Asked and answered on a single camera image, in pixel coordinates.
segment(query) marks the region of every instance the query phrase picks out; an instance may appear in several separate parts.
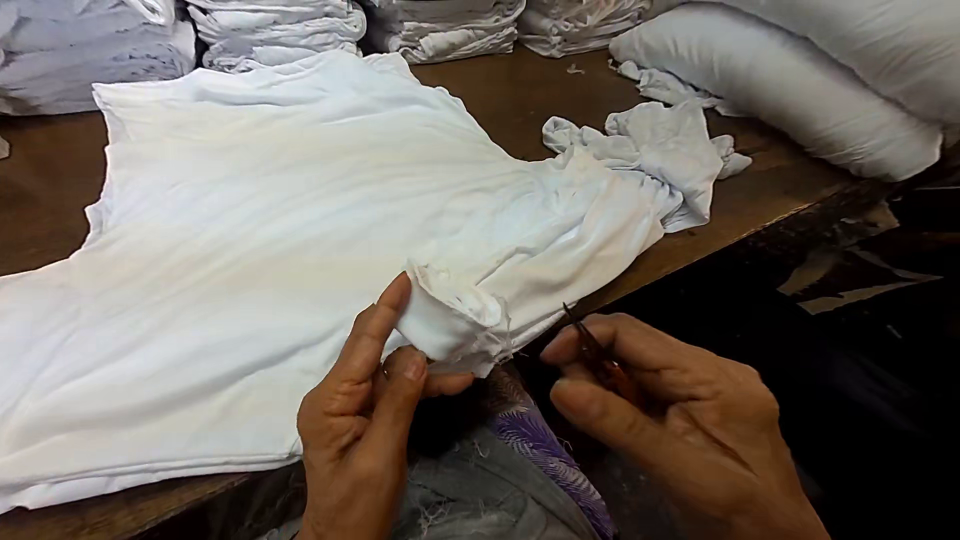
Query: white fabric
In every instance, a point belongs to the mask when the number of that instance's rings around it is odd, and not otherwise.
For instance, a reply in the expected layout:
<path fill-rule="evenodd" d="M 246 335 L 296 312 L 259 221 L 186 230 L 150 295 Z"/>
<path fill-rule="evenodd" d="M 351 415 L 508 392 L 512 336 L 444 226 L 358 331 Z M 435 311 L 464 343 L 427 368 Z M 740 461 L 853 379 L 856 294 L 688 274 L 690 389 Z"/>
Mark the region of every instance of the white fabric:
<path fill-rule="evenodd" d="M 717 109 L 724 116 L 747 116 L 726 101 L 693 85 L 666 71 L 654 68 L 640 68 L 632 60 L 627 60 L 616 67 L 616 72 L 624 77 L 636 81 L 636 89 L 640 95 L 656 99 L 670 105 L 679 105 L 684 101 L 693 101 L 703 109 Z"/>
<path fill-rule="evenodd" d="M 177 20 L 176 0 L 124 0 L 154 24 L 170 26 Z"/>
<path fill-rule="evenodd" d="M 204 67 L 219 71 L 279 65 L 332 49 L 358 54 L 356 43 L 367 31 L 363 10 L 351 0 L 188 1 L 197 33 L 210 46 Z M 264 51 L 277 60 L 264 61 Z"/>
<path fill-rule="evenodd" d="M 709 0 L 809 37 L 921 118 L 960 124 L 957 0 Z"/>
<path fill-rule="evenodd" d="M 733 8 L 685 4 L 616 37 L 610 50 L 723 97 L 859 176 L 903 180 L 940 157 L 936 126 L 808 40 Z"/>
<path fill-rule="evenodd" d="M 173 79 L 195 63 L 189 23 L 154 24 L 122 0 L 0 2 L 0 113 L 95 110 L 92 83 Z"/>
<path fill-rule="evenodd" d="M 513 51 L 525 1 L 361 0 L 371 16 L 371 45 L 410 63 Z"/>
<path fill-rule="evenodd" d="M 603 49 L 649 6 L 649 0 L 527 0 L 519 40 L 550 58 Z"/>
<path fill-rule="evenodd" d="M 95 91 L 83 247 L 0 278 L 0 511 L 297 459 L 300 399 L 404 267 L 403 332 L 483 375 L 704 222 L 723 167 L 699 108 L 660 104 L 609 137 L 551 119 L 562 153 L 515 160 L 399 55 Z"/>

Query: gray cloth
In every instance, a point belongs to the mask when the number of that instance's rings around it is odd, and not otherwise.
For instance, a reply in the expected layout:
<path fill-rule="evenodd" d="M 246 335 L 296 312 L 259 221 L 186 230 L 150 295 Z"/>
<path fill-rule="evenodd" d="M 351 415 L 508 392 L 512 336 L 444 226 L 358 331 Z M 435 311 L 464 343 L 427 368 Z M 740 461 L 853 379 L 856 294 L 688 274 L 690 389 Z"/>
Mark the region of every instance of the gray cloth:
<path fill-rule="evenodd" d="M 598 540 L 580 507 L 479 427 L 439 457 L 412 456 L 392 540 Z"/>

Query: fingernail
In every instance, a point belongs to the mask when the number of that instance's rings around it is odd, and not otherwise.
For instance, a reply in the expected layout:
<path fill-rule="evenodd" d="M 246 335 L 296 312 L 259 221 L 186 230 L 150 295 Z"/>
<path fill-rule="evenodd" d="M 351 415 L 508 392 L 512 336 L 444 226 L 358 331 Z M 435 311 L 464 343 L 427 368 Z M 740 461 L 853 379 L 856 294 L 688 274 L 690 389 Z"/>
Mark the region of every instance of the fingernail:
<path fill-rule="evenodd" d="M 540 352 L 540 357 L 543 357 L 544 355 L 550 356 L 550 353 L 553 352 L 553 349 L 557 347 L 557 342 L 571 331 L 573 331 L 573 327 L 564 327 L 562 330 L 560 330 L 557 335 L 550 340 L 550 343 L 547 343 L 546 347 L 544 347 Z"/>
<path fill-rule="evenodd" d="M 595 399 L 595 394 L 588 391 L 588 384 L 588 382 L 560 379 L 554 383 L 550 397 L 561 412 L 584 420 L 592 420 L 600 416 L 603 409 L 602 404 Z"/>
<path fill-rule="evenodd" d="M 403 370 L 403 377 L 409 380 L 420 380 L 423 377 L 423 370 L 426 369 L 426 361 L 422 355 L 412 355 L 407 360 L 407 367 Z"/>

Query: hand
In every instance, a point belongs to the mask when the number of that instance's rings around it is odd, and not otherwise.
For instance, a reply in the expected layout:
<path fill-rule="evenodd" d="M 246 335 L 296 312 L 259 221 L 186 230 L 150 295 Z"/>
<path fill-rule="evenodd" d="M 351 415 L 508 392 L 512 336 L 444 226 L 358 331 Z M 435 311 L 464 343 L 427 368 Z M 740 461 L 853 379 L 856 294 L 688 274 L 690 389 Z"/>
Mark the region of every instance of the hand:
<path fill-rule="evenodd" d="M 757 372 L 624 314 L 584 324 L 644 404 L 601 387 L 567 327 L 543 350 L 564 377 L 550 393 L 580 430 L 666 487 L 700 538 L 828 538 L 780 436 L 779 408 Z"/>
<path fill-rule="evenodd" d="M 407 436 L 421 396 L 456 394 L 473 375 L 429 378 L 426 358 L 383 346 L 410 298 L 401 274 L 353 323 L 336 364 L 300 403 L 307 503 L 299 538 L 381 540 L 407 475 Z"/>

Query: brown table surface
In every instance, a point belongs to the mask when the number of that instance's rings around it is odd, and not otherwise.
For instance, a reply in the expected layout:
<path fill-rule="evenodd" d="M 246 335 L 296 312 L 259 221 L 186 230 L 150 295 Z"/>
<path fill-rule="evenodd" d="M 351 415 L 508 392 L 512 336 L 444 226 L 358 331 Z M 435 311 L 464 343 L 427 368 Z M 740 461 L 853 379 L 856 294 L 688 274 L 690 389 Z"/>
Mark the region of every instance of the brown table surface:
<path fill-rule="evenodd" d="M 491 138 L 516 158 L 553 154 L 540 141 L 552 115 L 603 127 L 610 112 L 641 99 L 630 81 L 607 66 L 607 52 L 560 60 L 523 47 L 512 55 L 414 67 L 426 85 L 445 86 L 464 100 Z M 576 66 L 586 73 L 567 73 Z M 716 186 L 708 225 L 670 234 L 616 280 L 591 294 L 581 309 L 596 309 L 703 258 L 857 181 L 805 155 L 762 123 L 708 116 L 712 135 L 731 134 L 737 150 L 754 158 L 744 173 Z M 66 258 L 86 232 L 84 206 L 100 194 L 106 169 L 106 129 L 99 113 L 0 118 L 11 156 L 0 160 L 0 275 Z M 244 482 L 229 474 L 173 479 L 76 503 L 17 509 L 0 516 L 0 538 L 125 538 Z"/>

